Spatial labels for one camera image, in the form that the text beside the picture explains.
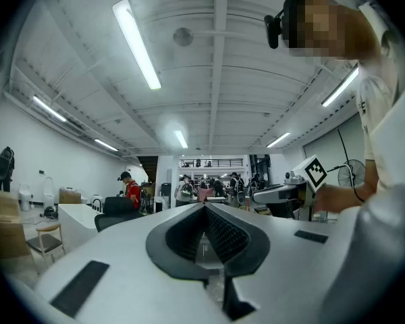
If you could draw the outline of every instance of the red shirt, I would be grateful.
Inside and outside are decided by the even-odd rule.
[[[132,180],[128,185],[128,189],[126,191],[126,198],[130,198],[131,196],[135,196],[134,200],[134,206],[135,208],[138,208],[140,204],[140,186],[135,182],[135,180]]]

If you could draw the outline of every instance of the wooden chair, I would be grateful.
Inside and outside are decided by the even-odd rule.
[[[47,233],[47,232],[53,232],[54,230],[59,230],[60,232],[60,240],[57,238],[54,238],[51,234],[41,234],[41,233]],[[65,248],[63,246],[63,237],[61,236],[61,224],[56,224],[52,225],[50,227],[45,227],[45,228],[38,228],[36,229],[38,232],[37,238],[29,239],[27,240],[27,245],[32,248],[34,251],[37,253],[41,254],[43,257],[43,260],[45,261],[45,265],[48,267],[47,263],[47,257],[46,254],[48,252],[51,252],[55,250],[57,247],[60,247],[63,249],[64,254],[66,254]],[[53,263],[55,262],[54,256],[51,253],[51,259]]]

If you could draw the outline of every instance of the cardboard box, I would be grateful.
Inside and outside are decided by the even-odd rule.
[[[13,194],[0,191],[0,259],[26,256],[29,253],[18,199]]]
[[[147,194],[150,197],[155,196],[155,184],[146,184],[143,186],[143,188],[146,190]]]
[[[81,194],[67,188],[60,188],[59,204],[81,204]]]

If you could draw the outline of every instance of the fluorescent ceiling light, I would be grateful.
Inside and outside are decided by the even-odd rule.
[[[277,144],[278,142],[280,142],[282,139],[284,139],[285,137],[288,137],[290,135],[289,132],[286,132],[285,134],[282,134],[278,139],[276,139],[274,142],[271,142],[269,145],[267,145],[267,148],[271,148],[274,144]]]
[[[121,32],[123,32],[124,38],[129,45],[132,54],[134,54],[135,60],[140,67],[142,75],[147,81],[150,89],[161,88],[161,83],[157,77],[156,71],[151,63],[149,54],[147,53],[144,42],[138,27],[136,25],[135,18],[128,0],[122,0],[113,6],[113,12],[117,19]]]
[[[103,146],[106,146],[108,149],[111,149],[113,151],[118,151],[116,148],[113,148],[111,145],[108,145],[107,143],[104,143],[102,140],[95,139],[95,142],[98,142],[99,144],[102,144]]]
[[[348,85],[351,84],[351,82],[355,79],[355,77],[357,77],[358,75],[358,67],[353,70],[351,72],[351,74],[349,75],[348,78],[345,79],[345,81],[343,83],[341,83],[341,85],[333,91],[333,93],[331,95],[329,95],[321,104],[323,105],[323,107],[328,107],[328,105],[330,103],[332,103],[334,100],[336,100],[336,98],[342,94],[342,92],[348,87]]]
[[[36,96],[33,96],[34,102],[36,102],[38,105],[40,105],[43,109],[48,111],[49,113],[53,114],[56,118],[60,119],[62,122],[65,122],[66,119],[62,117],[60,114],[56,113],[54,110],[52,110],[50,107],[48,107],[46,104],[44,104],[40,99],[38,99]]]
[[[186,141],[184,140],[182,131],[174,131],[175,136],[177,137],[178,141],[182,145],[183,149],[187,149],[188,145],[186,144]]]

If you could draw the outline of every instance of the vr headset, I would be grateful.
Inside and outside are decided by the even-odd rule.
[[[298,4],[304,0],[285,0],[283,3],[283,10],[281,10],[275,17],[265,16],[265,32],[267,33],[267,41],[272,49],[279,46],[279,35],[288,48],[298,48],[299,41],[297,37],[297,15]]]

